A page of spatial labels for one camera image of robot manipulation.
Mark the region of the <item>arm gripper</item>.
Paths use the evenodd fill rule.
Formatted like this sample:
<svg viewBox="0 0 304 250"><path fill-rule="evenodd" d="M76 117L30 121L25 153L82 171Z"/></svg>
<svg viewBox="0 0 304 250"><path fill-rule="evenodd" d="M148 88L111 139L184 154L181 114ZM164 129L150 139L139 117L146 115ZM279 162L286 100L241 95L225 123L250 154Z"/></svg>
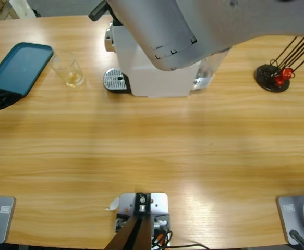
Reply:
<svg viewBox="0 0 304 250"><path fill-rule="evenodd" d="M107 1L100 1L100 3L89 13L91 21L98 21L108 11Z"/></svg>

